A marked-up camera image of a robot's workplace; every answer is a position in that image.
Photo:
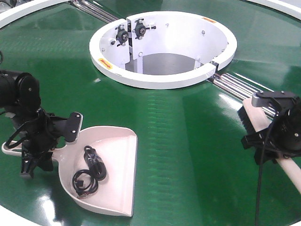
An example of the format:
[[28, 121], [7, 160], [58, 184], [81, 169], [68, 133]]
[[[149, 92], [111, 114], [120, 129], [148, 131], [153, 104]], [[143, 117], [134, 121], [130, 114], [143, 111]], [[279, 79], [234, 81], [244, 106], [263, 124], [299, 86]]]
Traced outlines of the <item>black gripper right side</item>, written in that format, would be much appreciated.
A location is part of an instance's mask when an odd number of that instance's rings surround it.
[[257, 165], [273, 159], [273, 152], [287, 157], [301, 155], [301, 100], [299, 98], [273, 98], [271, 101], [276, 115], [272, 122], [269, 138], [267, 130], [243, 136], [244, 149], [255, 148]]

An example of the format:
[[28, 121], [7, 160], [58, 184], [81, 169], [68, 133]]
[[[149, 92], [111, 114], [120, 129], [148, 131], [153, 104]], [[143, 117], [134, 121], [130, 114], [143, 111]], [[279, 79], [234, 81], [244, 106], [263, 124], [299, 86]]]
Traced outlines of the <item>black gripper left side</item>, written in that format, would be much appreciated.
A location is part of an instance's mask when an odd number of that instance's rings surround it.
[[[23, 135], [21, 138], [22, 151], [21, 155], [21, 172], [20, 176], [24, 179], [32, 179], [34, 177], [34, 169], [38, 166], [44, 171], [53, 171], [52, 162], [53, 152], [48, 152], [56, 148], [58, 138], [64, 136], [64, 127], [67, 118], [59, 117], [53, 113], [47, 113], [40, 108], [36, 116], [26, 121], [21, 126]], [[43, 153], [41, 158], [34, 155]]]

